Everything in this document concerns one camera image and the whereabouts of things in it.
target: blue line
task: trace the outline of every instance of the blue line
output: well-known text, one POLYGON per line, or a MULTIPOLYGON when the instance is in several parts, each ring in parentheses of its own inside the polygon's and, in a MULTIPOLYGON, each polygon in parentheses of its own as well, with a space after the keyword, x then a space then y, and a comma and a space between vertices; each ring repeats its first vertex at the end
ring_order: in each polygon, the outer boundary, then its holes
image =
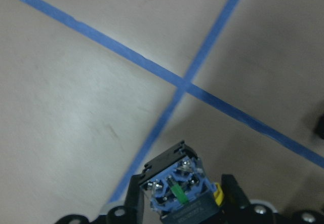
POLYGON ((248 114, 244 113, 243 111, 237 109, 236 107, 228 104, 227 102, 217 98, 216 96, 208 93, 207 91, 205 91, 193 84, 191 84, 191 86, 188 88, 187 92, 189 94, 191 94, 192 96, 200 99, 201 101, 209 104, 210 106, 216 108, 217 110, 246 124, 247 126, 256 130, 257 132, 274 139, 275 141, 280 143, 282 146, 284 146, 287 149, 295 152, 296 154, 310 160, 311 162, 315 163, 316 165, 320 166, 321 168, 324 168, 324 157, 322 157, 319 154, 304 147, 300 143, 288 138, 287 136, 279 133, 278 131, 265 125, 264 123, 256 120, 255 118, 251 117, 250 115, 248 115, 248 114))
POLYGON ((88 26, 87 24, 75 20, 72 16, 55 8, 54 6, 48 4, 47 2, 43 0, 20 0, 20 1, 32 6, 33 8, 41 11, 42 13, 66 25, 67 27, 81 33, 82 35, 90 38, 91 40, 112 50, 113 52, 137 64, 138 66, 146 69, 147 71, 162 78, 163 80, 175 86, 180 86, 183 83, 183 79, 178 75, 168 71, 167 69, 163 68, 157 63, 154 63, 153 61, 144 58, 142 55, 135 52, 134 50, 124 46, 123 44, 117 42, 116 40, 88 26))
POLYGON ((219 37, 221 31, 226 25, 226 22, 228 21, 230 15, 233 13, 233 10, 235 9, 236 5, 238 4, 239 0, 228 0, 218 16, 216 22, 212 26, 210 32, 208 33, 205 41, 203 42, 202 46, 200 47, 197 55, 193 59, 193 62, 191 63, 189 69, 186 72, 186 75, 184 77, 184 84, 180 85, 170 104, 167 106, 165 111, 161 114, 160 118, 158 119, 156 125, 153 127, 151 133, 148 135, 146 140, 144 141, 143 145, 137 152, 134 160, 131 163, 130 168, 125 173, 119 184, 117 185, 117 188, 115 189, 114 193, 108 200, 108 202, 117 201, 121 195, 123 194, 124 190, 126 189, 131 177, 137 169, 139 168, 140 164, 144 160, 145 156, 151 149, 152 145, 154 144, 157 137, 160 135, 162 130, 164 129, 165 125, 171 118, 175 108, 183 98, 184 94, 186 93, 186 89, 188 86, 191 85, 191 81, 200 69, 201 65, 207 58, 208 54, 210 53, 213 45, 217 41, 217 38, 219 37))

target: screw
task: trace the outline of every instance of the screw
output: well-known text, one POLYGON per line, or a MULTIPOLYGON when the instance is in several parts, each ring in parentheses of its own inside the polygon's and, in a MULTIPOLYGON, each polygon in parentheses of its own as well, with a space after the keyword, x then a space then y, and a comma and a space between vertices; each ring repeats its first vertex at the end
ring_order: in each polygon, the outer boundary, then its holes
POLYGON ((316 221, 315 217, 308 212, 303 213, 302 218, 305 222, 308 222, 308 223, 313 223, 316 221))
POLYGON ((260 215, 263 215, 263 214, 267 213, 266 208, 264 208, 264 206, 262 206, 262 205, 257 205, 257 206, 255 206, 255 207, 254 207, 254 211, 255 211, 256 213, 260 214, 260 215))
POLYGON ((119 208, 119 209, 115 210, 114 214, 115 214, 115 216, 123 216, 126 214, 126 212, 124 209, 119 208))

